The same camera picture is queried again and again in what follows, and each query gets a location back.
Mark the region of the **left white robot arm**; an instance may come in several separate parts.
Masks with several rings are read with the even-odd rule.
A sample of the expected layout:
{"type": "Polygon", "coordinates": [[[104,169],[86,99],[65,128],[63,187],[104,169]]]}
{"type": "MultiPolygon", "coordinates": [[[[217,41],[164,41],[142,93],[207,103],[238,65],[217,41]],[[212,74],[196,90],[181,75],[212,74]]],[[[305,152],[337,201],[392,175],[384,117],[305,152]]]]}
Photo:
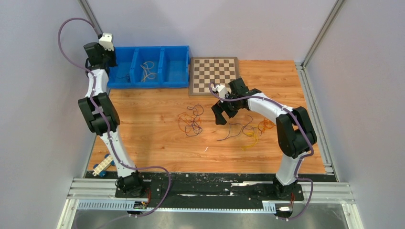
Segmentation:
{"type": "Polygon", "coordinates": [[[79,108],[89,130],[101,138],[109,151],[109,158],[117,169],[118,192],[139,198],[145,194],[146,184],[125,149],[119,131],[119,115],[107,93],[109,70],[117,65],[115,51],[97,42],[84,45],[84,50],[89,87],[85,97],[78,100],[79,108]]]}

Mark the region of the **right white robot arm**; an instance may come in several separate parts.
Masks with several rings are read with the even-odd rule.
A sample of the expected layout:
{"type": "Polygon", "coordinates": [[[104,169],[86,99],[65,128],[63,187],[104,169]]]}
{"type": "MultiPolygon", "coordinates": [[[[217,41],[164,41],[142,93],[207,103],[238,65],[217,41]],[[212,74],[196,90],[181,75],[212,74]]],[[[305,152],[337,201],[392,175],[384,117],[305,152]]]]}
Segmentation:
{"type": "Polygon", "coordinates": [[[260,90],[249,89],[242,78],[225,85],[209,84],[210,93],[218,98],[212,106],[217,125],[225,125],[223,113],[233,118],[240,109],[256,112],[272,123],[277,129],[278,145],[283,153],[280,167],[273,181],[273,194],[285,199],[293,191],[298,181],[298,170],[302,160],[314,154],[313,146],[317,135],[306,108],[292,108],[269,98],[260,90]]]}

